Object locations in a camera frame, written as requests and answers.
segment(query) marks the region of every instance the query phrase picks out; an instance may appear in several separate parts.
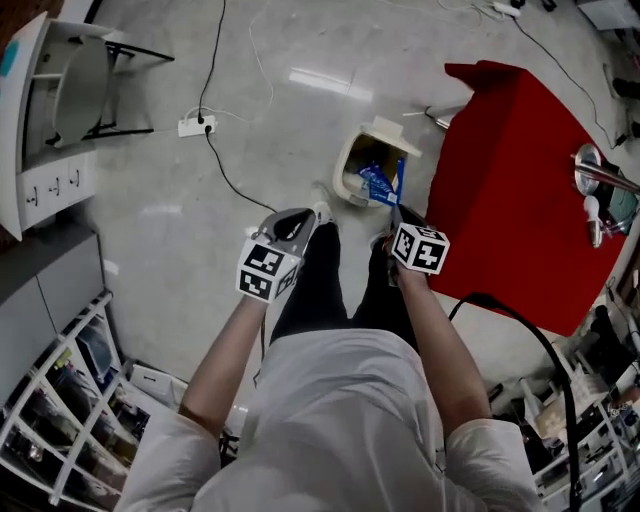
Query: white cable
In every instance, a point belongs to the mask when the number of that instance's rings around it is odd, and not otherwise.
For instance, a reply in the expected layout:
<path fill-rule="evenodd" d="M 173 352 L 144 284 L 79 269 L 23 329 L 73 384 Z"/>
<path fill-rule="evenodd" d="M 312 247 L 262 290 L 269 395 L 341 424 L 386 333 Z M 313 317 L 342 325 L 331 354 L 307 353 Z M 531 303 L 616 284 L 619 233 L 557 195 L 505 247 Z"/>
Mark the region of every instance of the white cable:
<path fill-rule="evenodd" d="M 442 0 L 437 0 L 438 5 L 442 7 L 445 11 L 451 12 L 465 12 L 465 11 L 475 11 L 478 13 L 478 19 L 480 23 L 477 28 L 482 26 L 482 15 L 485 15 L 487 18 L 491 18 L 493 21 L 502 22 L 505 19 L 505 14 L 503 12 L 497 12 L 493 6 L 486 2 L 484 5 L 477 5 L 474 2 L 471 2 L 467 5 L 460 5 L 457 7 L 453 7 L 450 5 L 445 5 Z"/>
<path fill-rule="evenodd" d="M 461 27 L 464 27 L 468 30 L 478 30 L 481 26 L 482 26 L 482 18 L 480 19 L 480 23 L 478 24 L 477 27 L 469 27 L 464 23 L 460 23 L 459 21 L 455 21 L 455 20 L 450 20 L 447 18 L 441 18 L 440 16 L 437 16 L 436 14 L 433 13 L 433 11 L 429 10 L 429 9 L 425 9 L 424 7 L 416 7 L 413 5 L 403 5 L 403 4 L 396 4 L 394 2 L 390 2 L 389 0 L 376 0 L 377 2 L 380 2 L 382 4 L 387 4 L 387 5 L 392 5 L 393 7 L 399 7 L 400 9 L 407 9 L 410 11 L 418 11 L 421 12 L 422 14 L 426 14 L 427 16 L 431 16 L 432 18 L 435 18 L 438 21 L 442 21 L 444 23 L 452 23 L 454 25 L 459 25 Z M 446 7 L 444 7 L 442 4 L 440 4 L 440 7 L 442 7 L 443 9 L 450 11 L 451 9 L 447 9 Z"/>
<path fill-rule="evenodd" d="M 231 116 L 240 121 L 244 121 L 245 123 L 258 123 L 262 121 L 262 118 L 266 115 L 267 111 L 271 108 L 271 104 L 273 103 L 274 90 L 273 90 L 273 84 L 267 78 L 267 75 L 264 72 L 264 68 L 262 67 L 262 61 L 260 60 L 260 56 L 258 55 L 258 49 L 256 48 L 256 43 L 253 40 L 253 24 L 258 20 L 260 16 L 262 16 L 265 13 L 270 3 L 271 3 L 271 0 L 268 0 L 267 3 L 264 4 L 264 7 L 262 8 L 262 10 L 260 10 L 253 17 L 253 19 L 251 20 L 251 23 L 249 23 L 249 39 L 251 40 L 251 46 L 253 47 L 253 54 L 256 56 L 256 61 L 258 61 L 258 67 L 260 68 L 260 73 L 262 73 L 262 77 L 265 79 L 265 81 L 269 85 L 269 89 L 271 90 L 271 97 L 269 98 L 269 103 L 267 104 L 266 108 L 262 111 L 262 113 L 259 116 L 256 116 L 253 119 L 245 119 L 244 117 L 240 117 L 239 115 L 236 115 L 233 112 L 228 112 L 226 110 L 215 109 L 211 107 L 205 107 L 203 105 L 202 107 L 197 106 L 190 109 L 184 116 L 185 120 L 188 119 L 193 112 L 202 108 L 202 110 L 206 110 L 207 112 L 213 112 L 214 114 L 225 114 L 227 116 Z"/>
<path fill-rule="evenodd" d="M 478 25 L 475 27 L 469 27 L 464 23 L 461 23 L 459 21 L 455 21 L 455 20 L 451 20 L 451 19 L 447 19 L 447 18 L 441 18 L 439 16 L 437 16 L 436 14 L 434 14 L 432 11 L 425 9 L 423 7 L 416 7 L 413 5 L 403 5 L 403 4 L 396 4 L 394 2 L 391 2 L 389 0 L 376 0 L 377 2 L 383 3 L 383 4 L 387 4 L 387 5 L 391 5 L 393 7 L 397 7 L 400 9 L 406 9 L 406 10 L 411 10 L 411 11 L 418 11 L 421 12 L 427 16 L 430 16 L 432 18 L 437 19 L 438 21 L 442 21 L 444 23 L 452 23 L 454 25 L 459 25 L 462 26 L 468 30 L 478 30 L 481 26 L 482 26 L 482 16 L 485 15 L 489 18 L 491 18 L 494 21 L 503 21 L 505 18 L 504 13 L 498 13 L 496 11 L 493 10 L 493 8 L 491 7 L 491 4 L 486 3 L 485 5 L 476 5 L 474 3 L 471 3 L 469 5 L 464 5 L 464 6 L 460 6 L 460 7 L 450 7 L 447 5 L 444 5 L 442 3 L 442 0 L 437 0 L 438 1 L 438 5 L 444 9 L 445 11 L 452 11 L 452 12 L 465 12 L 465 11 L 474 11 L 478 14 Z M 262 77 L 265 79 L 265 81 L 267 82 L 267 84 L 269 85 L 269 89 L 271 90 L 271 96 L 269 98 L 269 103 L 267 104 L 266 108 L 262 111 L 262 113 L 256 117 L 254 117 L 253 119 L 245 119 L 244 117 L 241 117 L 239 115 L 234 114 L 233 112 L 229 112 L 227 110 L 222 110 L 222 109 L 215 109 L 215 108 L 211 108 L 211 107 L 206 107 L 206 106 L 196 106 L 193 107 L 192 109 L 190 109 L 184 116 L 184 119 L 187 120 L 189 118 L 189 116 L 195 112 L 196 110 L 202 109 L 202 110 L 206 110 L 207 112 L 212 112 L 214 114 L 225 114 L 227 116 L 231 116 L 235 119 L 238 119 L 239 121 L 244 121 L 245 123 L 258 123 L 260 121 L 262 121 L 262 118 L 264 118 L 264 116 L 267 114 L 267 112 L 269 111 L 269 109 L 271 108 L 271 104 L 273 103 L 273 96 L 274 96 L 274 89 L 273 89 L 273 84 L 271 83 L 271 81 L 267 78 L 266 73 L 264 72 L 264 68 L 262 67 L 262 61 L 260 60 L 260 56 L 258 55 L 258 49 L 256 48 L 256 43 L 253 39 L 253 25 L 254 23 L 258 20 L 258 18 L 260 16 L 262 16 L 265 11 L 267 10 L 267 8 L 269 7 L 269 5 L 271 4 L 271 0 L 267 0 L 267 3 L 264 5 L 264 7 L 262 8 L 262 10 L 260 10 L 251 20 L 251 23 L 249 23 L 249 39 L 251 40 L 251 46 L 253 47 L 253 53 L 256 57 L 256 61 L 258 62 L 258 67 L 260 68 L 260 73 L 262 74 Z"/>

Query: white chair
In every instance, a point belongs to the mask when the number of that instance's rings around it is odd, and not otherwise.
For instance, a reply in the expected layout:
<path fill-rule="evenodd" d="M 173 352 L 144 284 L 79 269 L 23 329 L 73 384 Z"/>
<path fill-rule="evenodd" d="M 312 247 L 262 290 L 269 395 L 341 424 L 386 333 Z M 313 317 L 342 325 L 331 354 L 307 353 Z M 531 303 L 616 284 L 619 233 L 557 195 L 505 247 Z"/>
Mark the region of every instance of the white chair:
<path fill-rule="evenodd" d="M 70 42 L 77 43 L 78 48 L 60 75 L 52 119 L 56 135 L 47 144 L 61 148 L 82 140 L 152 133 L 153 128 L 113 130 L 115 116 L 112 122 L 102 124 L 111 77 L 119 55 L 133 57 L 135 51 L 164 60 L 174 60 L 173 57 L 98 37 L 82 36 Z"/>

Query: cabinet drawer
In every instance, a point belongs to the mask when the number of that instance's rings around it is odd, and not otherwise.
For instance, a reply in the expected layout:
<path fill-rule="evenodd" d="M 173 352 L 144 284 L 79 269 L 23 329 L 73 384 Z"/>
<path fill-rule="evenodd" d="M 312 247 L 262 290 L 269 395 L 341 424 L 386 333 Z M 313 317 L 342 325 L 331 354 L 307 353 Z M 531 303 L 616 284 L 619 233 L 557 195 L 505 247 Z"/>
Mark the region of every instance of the cabinet drawer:
<path fill-rule="evenodd" d="M 60 174 L 57 170 L 53 165 L 44 165 L 18 174 L 18 209 L 23 231 L 55 213 L 53 208 L 58 197 L 49 189 L 58 187 Z"/>
<path fill-rule="evenodd" d="M 67 185 L 69 205 L 96 193 L 95 152 L 81 153 L 68 159 Z"/>
<path fill-rule="evenodd" d="M 44 193 L 52 215 L 69 206 L 67 184 L 67 169 L 65 165 L 52 167 L 50 172 L 47 173 Z"/>

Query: white trash can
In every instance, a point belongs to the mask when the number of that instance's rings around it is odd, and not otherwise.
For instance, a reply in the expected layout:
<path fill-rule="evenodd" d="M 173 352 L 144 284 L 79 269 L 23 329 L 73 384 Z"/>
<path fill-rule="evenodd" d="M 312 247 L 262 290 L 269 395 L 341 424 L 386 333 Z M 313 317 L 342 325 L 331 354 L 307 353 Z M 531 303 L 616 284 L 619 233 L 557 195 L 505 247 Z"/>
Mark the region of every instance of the white trash can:
<path fill-rule="evenodd" d="M 393 189 L 397 190 L 398 159 L 404 157 L 406 163 L 408 155 L 418 158 L 422 156 L 422 151 L 402 138 L 403 129 L 402 125 L 380 116 L 376 116 L 372 124 L 366 123 L 358 127 L 342 147 L 333 172 L 333 188 L 339 197 L 357 206 L 382 205 L 367 197 L 365 191 L 360 188 L 363 179 L 355 173 L 359 168 L 371 163 L 364 155 L 381 157 L 382 161 L 377 163 Z"/>

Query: white shelf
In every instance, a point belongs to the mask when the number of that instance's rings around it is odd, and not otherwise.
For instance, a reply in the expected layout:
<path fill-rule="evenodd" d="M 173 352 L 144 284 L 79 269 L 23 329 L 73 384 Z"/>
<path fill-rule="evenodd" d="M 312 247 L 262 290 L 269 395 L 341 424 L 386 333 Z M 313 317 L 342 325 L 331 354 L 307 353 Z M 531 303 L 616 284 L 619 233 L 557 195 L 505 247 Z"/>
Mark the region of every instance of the white shelf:
<path fill-rule="evenodd" d="M 597 491 L 595 494 L 592 494 L 591 496 L 587 496 L 585 500 L 582 502 L 582 507 L 586 507 L 587 505 L 590 505 L 592 502 L 599 500 L 600 498 L 609 494 L 611 491 L 617 488 L 624 480 L 625 480 L 624 473 L 620 473 L 618 477 L 615 480 L 613 480 L 613 482 L 611 482 L 609 485 Z"/>
<path fill-rule="evenodd" d="M 583 479 L 583 478 L 595 473 L 599 469 L 602 469 L 605 466 L 606 462 L 615 454 L 616 454 L 616 450 L 611 448 L 609 451 L 607 451 L 602 457 L 600 457 L 593 464 L 581 469 L 580 470 L 580 479 Z M 562 478 L 562 481 L 564 482 L 562 484 L 560 484 L 560 482 L 555 482 L 554 484 L 552 484 L 552 486 L 553 487 L 557 487 L 557 489 L 554 489 L 549 494 L 543 496 L 541 498 L 542 499 L 542 503 L 546 503 L 547 501 L 551 500 L 552 498 L 555 498 L 558 494 L 561 494 L 562 492 L 568 490 L 571 487 L 571 482 L 569 480 L 569 475 L 566 475 L 564 478 Z"/>
<path fill-rule="evenodd" d="M 80 455 L 80 450 L 82 450 L 82 448 L 85 445 L 85 442 L 87 441 L 94 447 L 97 443 L 97 445 L 102 447 L 104 452 L 108 453 L 109 456 L 111 456 L 112 461 L 115 461 L 117 463 L 116 467 L 120 466 L 122 469 L 126 471 L 126 468 L 124 468 L 122 463 L 118 461 L 118 459 L 116 459 L 113 455 L 111 455 L 111 452 L 109 452 L 109 450 L 107 450 L 100 443 L 98 443 L 98 441 L 96 441 L 91 435 L 91 429 L 96 424 L 96 421 L 98 421 L 98 418 L 102 414 L 102 409 L 104 408 L 104 406 L 107 404 L 107 402 L 115 392 L 116 387 L 118 386 L 118 382 L 119 381 L 117 379 L 114 379 L 113 382 L 111 382 L 111 384 L 105 391 L 104 395 L 102 395 L 102 398 L 100 399 L 100 401 L 97 403 L 97 405 L 89 415 L 89 418 L 87 419 L 85 425 L 83 426 L 80 434 L 78 434 L 78 437 L 74 441 L 73 446 L 71 447 L 71 451 L 69 451 L 69 455 L 67 456 L 67 460 L 63 464 L 62 469 L 60 470 L 60 473 L 58 473 L 58 478 L 56 479 L 56 483 L 53 488 L 53 494 L 49 497 L 49 503 L 51 503 L 52 505 L 57 505 L 60 502 L 60 498 L 62 497 L 62 491 L 64 490 L 64 486 L 67 483 L 67 479 L 71 474 L 71 470 L 74 469 L 75 462 L 78 458 L 78 455 Z"/>
<path fill-rule="evenodd" d="M 100 478 L 94 476 L 90 472 L 86 471 L 82 467 L 78 466 L 77 458 L 83 449 L 88 446 L 97 456 L 101 464 L 105 468 L 109 469 L 115 476 L 126 476 L 129 472 L 128 468 L 105 446 L 103 446 L 93 435 L 91 434 L 96 422 L 102 419 L 113 430 L 114 435 L 120 437 L 124 441 L 138 445 L 138 440 L 118 421 L 115 413 L 109 406 L 109 401 L 115 393 L 119 385 L 126 382 L 123 378 L 122 363 L 118 357 L 118 353 L 115 347 L 111 329 L 106 317 L 105 306 L 112 299 L 110 292 L 104 293 L 99 296 L 95 301 L 88 306 L 88 312 L 80 315 L 76 318 L 77 324 L 66 335 L 59 335 L 57 337 L 58 345 L 52 350 L 51 354 L 47 357 L 46 361 L 41 367 L 33 369 L 30 372 L 31 380 L 25 386 L 24 391 L 17 399 L 13 408 L 9 411 L 5 423 L 0 429 L 0 446 L 3 446 L 7 440 L 12 428 L 18 429 L 23 436 L 29 439 L 34 444 L 39 445 L 41 448 L 50 452 L 56 459 L 62 462 L 62 467 L 58 473 L 56 482 L 53 486 L 49 486 L 34 477 L 32 474 L 25 472 L 20 467 L 16 467 L 10 460 L 4 459 L 0 456 L 0 465 L 7 468 L 12 473 L 21 477 L 25 481 L 34 485 L 38 489 L 41 489 L 49 494 L 49 501 L 52 504 L 58 504 L 59 501 L 66 501 L 74 505 L 84 507 L 94 512 L 106 512 L 104 508 L 84 503 L 76 498 L 64 493 L 64 488 L 67 484 L 67 480 L 71 471 L 77 471 L 83 478 L 90 481 L 96 486 L 100 486 L 112 496 L 119 496 L 120 491 L 112 487 L 110 484 L 104 482 Z M 94 380 L 88 365 L 82 356 L 76 337 L 92 319 L 98 318 L 100 321 L 100 330 L 104 334 L 105 341 L 109 346 L 109 350 L 112 355 L 111 367 L 120 372 L 113 376 L 113 380 L 104 393 L 100 391 L 98 383 Z M 60 395 L 56 392 L 52 384 L 47 380 L 47 372 L 60 359 L 65 352 L 70 351 L 70 363 L 73 366 L 78 378 L 82 382 L 81 392 L 91 398 L 93 403 L 91 413 L 84 424 L 73 414 L 65 402 L 61 399 Z M 29 424 L 27 424 L 20 416 L 22 409 L 27 404 L 29 398 L 36 390 L 41 390 L 46 395 L 47 400 L 58 410 L 58 412 L 64 416 L 71 425 L 78 431 L 78 434 L 73 441 L 73 444 L 69 448 L 69 452 L 64 454 L 59 449 L 47 442 L 40 434 L 38 434 Z"/>
<path fill-rule="evenodd" d="M 584 439 L 582 439 L 582 441 L 578 443 L 578 449 L 580 449 L 581 447 L 589 443 L 593 435 L 596 434 L 605 425 L 606 425 L 605 420 L 602 420 L 600 423 L 598 423 L 598 425 L 591 432 L 589 432 L 584 437 Z M 533 478 L 537 480 L 538 478 L 540 478 L 540 476 L 544 475 L 548 471 L 551 471 L 553 468 L 555 468 L 556 466 L 559 466 L 560 464 L 567 461 L 568 459 L 569 459 L 569 452 L 565 449 L 565 451 L 562 454 L 560 454 L 555 460 L 550 462 L 547 466 L 545 466 L 540 471 L 538 471 L 535 475 L 533 475 Z"/>
<path fill-rule="evenodd" d="M 38 386 L 40 387 L 41 391 L 47 396 L 47 398 L 55 405 L 56 409 L 58 409 L 78 431 L 81 431 L 83 429 L 82 422 L 78 418 L 76 418 L 75 414 L 71 412 L 71 409 L 67 407 L 67 404 L 65 404 L 64 400 L 60 398 L 60 395 L 47 380 L 46 376 L 40 380 Z"/>
<path fill-rule="evenodd" d="M 62 455 L 58 449 L 45 441 L 45 439 L 35 430 L 33 430 L 29 425 L 27 425 L 27 423 L 22 418 L 18 418 L 16 420 L 15 426 L 20 432 L 22 432 L 25 437 L 29 438 L 31 442 L 50 452 L 56 459 L 62 462 L 66 462 L 67 458 Z"/>

